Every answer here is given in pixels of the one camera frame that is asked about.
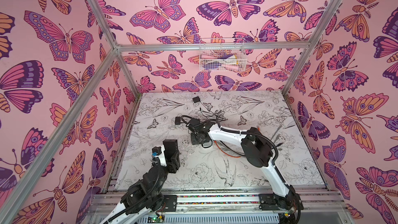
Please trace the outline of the black network switch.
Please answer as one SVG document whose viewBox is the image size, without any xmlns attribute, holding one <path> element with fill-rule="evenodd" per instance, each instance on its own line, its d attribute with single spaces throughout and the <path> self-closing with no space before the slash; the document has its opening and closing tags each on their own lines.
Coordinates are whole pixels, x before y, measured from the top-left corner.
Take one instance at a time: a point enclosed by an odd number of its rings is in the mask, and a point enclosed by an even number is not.
<svg viewBox="0 0 398 224">
<path fill-rule="evenodd" d="M 171 160 L 172 158 L 177 159 L 179 157 L 179 148 L 177 140 L 164 140 L 164 154 L 166 160 Z"/>
</svg>

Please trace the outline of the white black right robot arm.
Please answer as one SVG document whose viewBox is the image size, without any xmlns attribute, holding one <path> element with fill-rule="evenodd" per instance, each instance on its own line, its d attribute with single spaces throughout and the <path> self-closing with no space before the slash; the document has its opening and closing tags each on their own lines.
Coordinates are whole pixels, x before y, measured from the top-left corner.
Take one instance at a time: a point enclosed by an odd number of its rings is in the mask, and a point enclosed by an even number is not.
<svg viewBox="0 0 398 224">
<path fill-rule="evenodd" d="M 297 224 L 304 209 L 302 200 L 294 187 L 286 182 L 276 165 L 279 157 L 277 146 L 257 128 L 238 130 L 223 127 L 216 119 L 201 122 L 196 118 L 181 119 L 191 134 L 192 144 L 220 143 L 240 146 L 243 157 L 254 167 L 261 169 L 269 182 L 272 193 L 260 194 L 259 209 L 281 211 L 281 224 Z"/>
</svg>

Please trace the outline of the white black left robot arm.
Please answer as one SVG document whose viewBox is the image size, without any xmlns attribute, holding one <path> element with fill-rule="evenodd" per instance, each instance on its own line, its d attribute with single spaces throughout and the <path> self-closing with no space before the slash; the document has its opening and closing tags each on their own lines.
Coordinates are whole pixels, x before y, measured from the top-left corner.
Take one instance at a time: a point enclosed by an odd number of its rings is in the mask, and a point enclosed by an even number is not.
<svg viewBox="0 0 398 224">
<path fill-rule="evenodd" d="M 143 216 L 163 206 L 161 192 L 169 174 L 180 168 L 177 140 L 164 140 L 152 149 L 152 167 L 142 179 L 131 185 L 103 224 L 136 224 Z"/>
</svg>

